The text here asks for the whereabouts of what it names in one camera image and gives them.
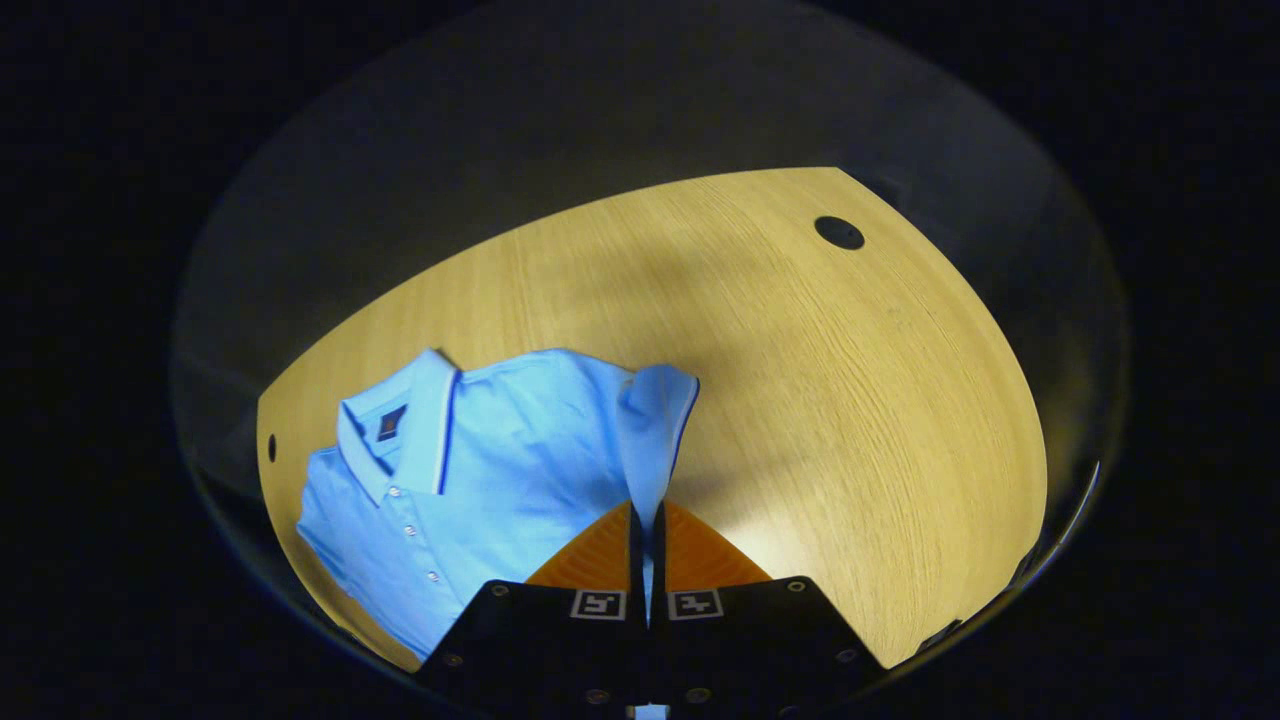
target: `dark background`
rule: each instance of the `dark background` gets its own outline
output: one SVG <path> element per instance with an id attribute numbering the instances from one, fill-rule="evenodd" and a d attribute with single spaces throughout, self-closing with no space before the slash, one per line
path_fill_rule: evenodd
<path id="1" fill-rule="evenodd" d="M 234 564 L 174 446 L 166 352 L 186 254 L 255 149 L 468 5 L 44 3 L 5 19 L 5 389 L 23 429 L 5 715 L 415 716 Z M 822 5 L 1039 138 L 1111 240 L 1135 336 L 1126 450 L 1076 543 L 863 714 L 1275 716 L 1276 5 Z"/>

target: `polo shirt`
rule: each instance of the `polo shirt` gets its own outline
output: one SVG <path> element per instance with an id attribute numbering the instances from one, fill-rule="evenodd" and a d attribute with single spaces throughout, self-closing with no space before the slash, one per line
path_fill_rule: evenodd
<path id="1" fill-rule="evenodd" d="M 526 580 L 620 503 L 648 534 L 698 391 L 671 365 L 564 348 L 468 372 L 428 350 L 339 402 L 297 530 L 425 660 L 485 582 Z"/>

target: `wood grain surface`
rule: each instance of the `wood grain surface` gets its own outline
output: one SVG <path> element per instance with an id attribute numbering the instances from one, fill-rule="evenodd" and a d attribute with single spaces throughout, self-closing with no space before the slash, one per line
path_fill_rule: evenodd
<path id="1" fill-rule="evenodd" d="M 851 222 L 865 246 L 823 240 L 822 215 Z M 428 347 L 463 370 L 567 347 L 696 375 L 667 497 L 771 577 L 812 577 L 884 666 L 989 602 L 1041 529 L 1030 391 L 982 301 L 910 223 L 835 168 L 650 187 L 426 269 L 260 398 L 262 491 L 285 555 L 339 625 L 404 670 L 413 656 L 294 525 L 339 400 Z"/>

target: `shirt logo patch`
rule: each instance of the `shirt logo patch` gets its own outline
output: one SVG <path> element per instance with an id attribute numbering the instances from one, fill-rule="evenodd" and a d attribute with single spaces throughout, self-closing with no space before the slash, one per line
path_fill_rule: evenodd
<path id="1" fill-rule="evenodd" d="M 667 618 L 672 620 L 701 620 L 723 616 L 724 609 L 721 606 L 718 591 L 667 593 Z"/>
<path id="2" fill-rule="evenodd" d="M 570 618 L 579 620 L 626 620 L 627 593 L 621 591 L 577 591 Z"/>
<path id="3" fill-rule="evenodd" d="M 408 410 L 408 405 L 401 405 L 396 410 L 383 415 L 381 423 L 378 424 L 378 442 L 396 437 L 399 428 L 399 420 L 404 416 L 404 410 Z"/>

